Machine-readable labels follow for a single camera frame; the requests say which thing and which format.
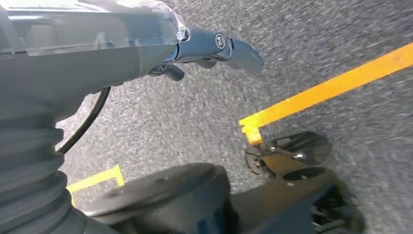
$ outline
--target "yellow painted line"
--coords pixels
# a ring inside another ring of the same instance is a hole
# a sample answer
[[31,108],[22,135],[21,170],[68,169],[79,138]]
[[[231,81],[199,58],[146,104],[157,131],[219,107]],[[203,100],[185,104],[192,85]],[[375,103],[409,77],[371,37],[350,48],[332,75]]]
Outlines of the yellow painted line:
[[72,195],[72,205],[75,206],[75,199],[73,193],[89,188],[93,185],[96,185],[98,183],[110,180],[110,179],[116,179],[116,182],[119,187],[125,185],[125,181],[123,180],[122,173],[120,171],[119,165],[114,166],[113,168],[106,170],[104,172],[100,172],[96,175],[93,175],[89,178],[83,179],[79,182],[76,182],[74,184],[71,184],[66,187],[67,190]]
[[413,43],[241,119],[239,124],[251,144],[260,143],[260,127],[412,65]]

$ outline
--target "screw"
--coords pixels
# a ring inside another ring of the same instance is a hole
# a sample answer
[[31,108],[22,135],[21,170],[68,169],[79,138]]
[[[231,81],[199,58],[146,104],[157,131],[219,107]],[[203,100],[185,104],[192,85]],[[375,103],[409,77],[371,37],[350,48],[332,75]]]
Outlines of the screw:
[[215,42],[220,49],[224,49],[225,47],[225,38],[222,34],[218,33],[215,37]]
[[260,168],[261,167],[261,164],[260,164],[260,162],[256,159],[256,160],[254,160],[254,162],[252,163],[256,168]]
[[303,157],[304,157],[304,154],[299,153],[299,154],[296,154],[293,158],[297,159],[297,158],[303,158]]
[[178,41],[182,41],[186,38],[186,34],[185,34],[185,32],[177,32],[176,37],[177,37]]

